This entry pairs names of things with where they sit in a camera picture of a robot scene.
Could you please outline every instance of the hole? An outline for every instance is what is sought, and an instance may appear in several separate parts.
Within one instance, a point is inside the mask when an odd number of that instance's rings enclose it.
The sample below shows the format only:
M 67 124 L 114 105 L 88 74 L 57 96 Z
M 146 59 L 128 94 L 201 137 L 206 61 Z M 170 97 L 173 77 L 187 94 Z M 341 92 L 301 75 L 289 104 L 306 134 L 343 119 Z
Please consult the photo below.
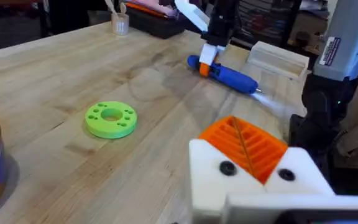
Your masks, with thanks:
M 102 111 L 101 117 L 106 121 L 118 121 L 122 118 L 122 112 L 114 108 L 105 109 Z
M 278 171 L 278 175 L 286 181 L 294 181 L 295 180 L 295 174 L 292 171 L 290 171 L 289 169 L 280 169 Z
M 237 169 L 235 165 L 230 161 L 223 161 L 221 162 L 221 165 L 219 166 L 219 170 L 224 175 L 232 176 L 237 173 Z

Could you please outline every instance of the orange 3d printed part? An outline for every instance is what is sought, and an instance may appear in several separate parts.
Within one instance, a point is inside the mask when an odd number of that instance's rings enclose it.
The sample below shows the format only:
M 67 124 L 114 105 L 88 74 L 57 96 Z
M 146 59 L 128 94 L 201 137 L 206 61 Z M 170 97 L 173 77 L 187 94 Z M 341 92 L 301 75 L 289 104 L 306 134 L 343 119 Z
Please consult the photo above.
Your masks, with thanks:
M 234 116 L 215 122 L 198 138 L 208 141 L 262 184 L 266 183 L 288 147 L 269 133 Z

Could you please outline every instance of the green washer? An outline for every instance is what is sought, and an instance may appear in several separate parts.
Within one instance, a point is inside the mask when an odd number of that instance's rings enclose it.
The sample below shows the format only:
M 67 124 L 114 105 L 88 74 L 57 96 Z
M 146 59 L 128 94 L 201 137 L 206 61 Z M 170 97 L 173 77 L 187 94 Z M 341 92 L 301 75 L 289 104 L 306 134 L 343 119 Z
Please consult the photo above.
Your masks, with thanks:
M 87 130 L 104 139 L 127 136 L 135 130 L 136 121 L 135 110 L 116 101 L 96 103 L 85 115 Z

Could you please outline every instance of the wood grain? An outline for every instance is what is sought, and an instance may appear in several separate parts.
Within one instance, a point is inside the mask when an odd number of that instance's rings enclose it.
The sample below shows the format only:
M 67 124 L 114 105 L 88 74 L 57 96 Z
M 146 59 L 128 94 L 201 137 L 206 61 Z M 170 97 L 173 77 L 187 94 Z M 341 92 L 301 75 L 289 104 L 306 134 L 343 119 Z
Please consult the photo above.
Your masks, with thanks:
M 101 24 L 0 50 L 0 120 L 19 173 L 0 223 L 187 223 L 190 139 L 229 114 L 284 139 L 289 116 L 304 112 L 303 84 L 245 66 L 247 51 L 229 46 L 220 62 L 265 92 L 239 94 L 187 67 L 202 44 L 191 32 L 122 37 Z M 85 112 L 99 101 L 135 108 L 136 130 L 90 135 Z

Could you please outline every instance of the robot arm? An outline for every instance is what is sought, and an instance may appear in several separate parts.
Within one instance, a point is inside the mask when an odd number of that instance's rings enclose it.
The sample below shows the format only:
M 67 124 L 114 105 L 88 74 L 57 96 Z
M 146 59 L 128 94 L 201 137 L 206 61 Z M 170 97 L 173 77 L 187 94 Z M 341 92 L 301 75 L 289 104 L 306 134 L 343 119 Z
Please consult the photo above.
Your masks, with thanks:
M 312 155 L 325 151 L 339 131 L 358 83 L 358 1 L 338 1 L 324 51 L 306 79 L 307 115 L 291 117 L 290 145 Z
M 206 40 L 200 55 L 200 74 L 208 76 L 209 67 L 230 42 L 236 23 L 238 0 L 217 0 L 209 18 L 188 0 L 175 0 L 179 11 L 202 32 Z

